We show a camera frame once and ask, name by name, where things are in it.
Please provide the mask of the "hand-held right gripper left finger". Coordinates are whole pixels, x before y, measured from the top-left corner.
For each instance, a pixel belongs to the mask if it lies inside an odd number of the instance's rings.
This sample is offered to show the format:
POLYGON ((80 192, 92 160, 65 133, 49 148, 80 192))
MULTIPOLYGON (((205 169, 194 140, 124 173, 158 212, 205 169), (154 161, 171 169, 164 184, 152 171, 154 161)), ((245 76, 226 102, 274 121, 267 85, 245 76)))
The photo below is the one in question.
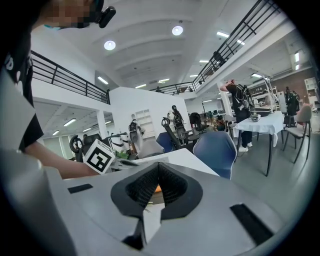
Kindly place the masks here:
POLYGON ((119 212, 137 219, 134 232, 122 242, 141 250, 146 244, 143 212, 159 185, 159 163, 140 166, 141 170, 118 181, 111 188, 110 197, 119 212))

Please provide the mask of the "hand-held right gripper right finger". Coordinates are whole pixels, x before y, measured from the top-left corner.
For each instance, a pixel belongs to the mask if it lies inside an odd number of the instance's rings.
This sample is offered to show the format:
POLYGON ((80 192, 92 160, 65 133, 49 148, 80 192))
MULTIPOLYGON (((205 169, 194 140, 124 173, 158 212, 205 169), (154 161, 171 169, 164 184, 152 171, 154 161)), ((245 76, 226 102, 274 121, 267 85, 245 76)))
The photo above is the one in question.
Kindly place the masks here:
POLYGON ((202 200, 200 183, 166 163, 158 164, 158 181, 164 200, 162 221, 186 217, 202 200))

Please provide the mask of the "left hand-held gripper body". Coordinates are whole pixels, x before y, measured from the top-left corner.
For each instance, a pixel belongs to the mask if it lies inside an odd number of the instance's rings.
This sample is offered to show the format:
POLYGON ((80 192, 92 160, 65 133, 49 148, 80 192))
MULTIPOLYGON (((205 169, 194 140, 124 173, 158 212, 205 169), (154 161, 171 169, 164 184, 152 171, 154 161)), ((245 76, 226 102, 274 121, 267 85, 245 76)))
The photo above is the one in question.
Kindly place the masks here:
POLYGON ((99 175, 138 166, 138 164, 133 161, 116 157, 113 150, 99 139, 95 139, 89 147, 83 162, 99 175))

